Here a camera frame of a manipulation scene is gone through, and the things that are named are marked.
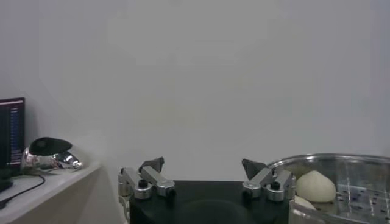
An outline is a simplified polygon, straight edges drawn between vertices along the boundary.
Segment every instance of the metal bracket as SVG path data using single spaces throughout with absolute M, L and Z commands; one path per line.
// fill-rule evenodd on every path
M 167 198 L 175 196 L 175 182 L 167 180 L 151 166 L 142 167 L 141 177 L 156 186 L 159 195 Z
M 272 180 L 272 170 L 269 168 L 264 168 L 251 180 L 243 182 L 244 192 L 248 193 L 250 198 L 260 197 L 263 186 L 265 184 L 271 183 Z
M 296 177 L 287 170 L 278 173 L 277 178 L 271 184 L 267 184 L 267 198 L 271 201 L 291 200 L 295 196 Z
M 121 171 L 123 186 L 119 187 L 122 193 L 126 194 L 127 191 L 132 191 L 132 194 L 136 199 L 148 199 L 152 196 L 152 185 L 146 180 L 143 180 L 133 168 L 123 168 Z

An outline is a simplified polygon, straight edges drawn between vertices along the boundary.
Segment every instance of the black cable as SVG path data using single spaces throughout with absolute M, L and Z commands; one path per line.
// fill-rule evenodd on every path
M 9 198 L 6 198 L 6 199 L 1 200 L 1 201 L 0 201 L 0 210 L 4 209 L 4 208 L 7 206 L 7 203 L 8 203 L 10 200 L 14 199 L 15 197 L 17 197 L 17 196 L 19 196 L 19 195 L 21 195 L 21 194 L 26 193 L 27 191 L 31 191 L 32 189 L 35 189 L 35 188 L 37 188 L 37 187 L 43 185 L 43 184 L 46 182 L 46 179 L 45 179 L 43 176 L 41 176 L 41 175 L 28 175 L 28 176 L 40 177 L 40 178 L 42 179 L 42 182 L 39 183 L 39 184 L 37 184 L 37 185 L 35 185 L 34 187 L 30 187 L 30 188 L 28 188 L 28 189 L 26 189 L 26 190 L 24 190 L 24 191 L 22 191 L 22 192 L 19 192 L 19 193 L 15 194 L 15 195 L 13 195 L 13 196 L 11 196 L 11 197 L 9 197 Z

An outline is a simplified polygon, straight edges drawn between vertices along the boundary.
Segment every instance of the white wall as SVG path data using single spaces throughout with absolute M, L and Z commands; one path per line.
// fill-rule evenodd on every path
M 145 159 L 243 180 L 243 157 L 388 153 L 387 2 L 0 1 L 0 97 L 27 97 L 29 141 L 104 163 L 79 222 L 116 223 L 118 168 Z

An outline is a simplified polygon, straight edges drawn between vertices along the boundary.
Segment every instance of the white dumpling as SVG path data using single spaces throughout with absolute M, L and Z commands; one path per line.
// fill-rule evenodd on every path
M 299 196 L 295 196 L 295 199 L 294 199 L 295 203 L 297 203 L 298 205 L 302 205 L 308 209 L 313 209 L 313 210 L 316 210 L 316 208 L 310 203 L 308 202 L 307 200 L 305 200 L 304 198 L 301 198 Z
M 318 171 L 311 171 L 297 181 L 297 194 L 312 202 L 329 202 L 336 197 L 336 186 Z

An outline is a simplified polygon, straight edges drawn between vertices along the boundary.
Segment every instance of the white bun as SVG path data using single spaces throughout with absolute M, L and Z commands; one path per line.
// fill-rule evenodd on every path
M 336 186 L 318 171 L 311 171 L 297 181 L 297 194 L 312 202 L 329 202 L 336 197 Z

